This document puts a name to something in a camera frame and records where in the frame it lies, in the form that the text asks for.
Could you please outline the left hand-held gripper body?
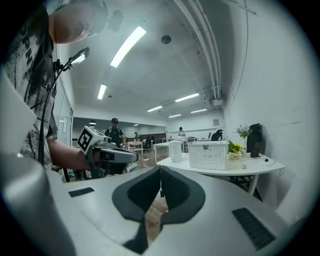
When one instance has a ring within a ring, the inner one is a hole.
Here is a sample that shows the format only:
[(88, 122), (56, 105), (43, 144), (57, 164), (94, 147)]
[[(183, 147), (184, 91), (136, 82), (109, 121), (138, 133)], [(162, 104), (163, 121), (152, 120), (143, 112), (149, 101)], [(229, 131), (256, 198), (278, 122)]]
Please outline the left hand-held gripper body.
[(111, 172), (110, 164), (127, 165), (139, 159), (137, 153), (116, 146), (111, 137), (89, 126), (83, 127), (77, 145), (85, 155), (92, 179), (107, 176)]

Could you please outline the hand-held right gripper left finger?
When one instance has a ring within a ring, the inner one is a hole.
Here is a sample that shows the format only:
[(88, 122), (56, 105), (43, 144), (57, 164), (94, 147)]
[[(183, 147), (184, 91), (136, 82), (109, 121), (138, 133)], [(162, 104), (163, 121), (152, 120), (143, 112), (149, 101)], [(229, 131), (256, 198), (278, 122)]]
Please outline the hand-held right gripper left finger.
[(160, 186), (161, 169), (155, 167), (119, 185), (112, 193), (112, 202), (124, 219), (144, 222)]

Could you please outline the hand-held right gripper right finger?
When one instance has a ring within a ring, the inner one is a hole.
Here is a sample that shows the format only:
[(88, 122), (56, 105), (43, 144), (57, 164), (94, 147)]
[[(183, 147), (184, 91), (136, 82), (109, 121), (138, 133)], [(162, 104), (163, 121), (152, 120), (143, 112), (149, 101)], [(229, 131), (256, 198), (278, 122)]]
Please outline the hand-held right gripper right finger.
[(206, 194), (194, 180), (168, 167), (161, 168), (160, 195), (165, 198), (168, 212), (162, 224), (183, 224), (190, 221), (203, 207)]

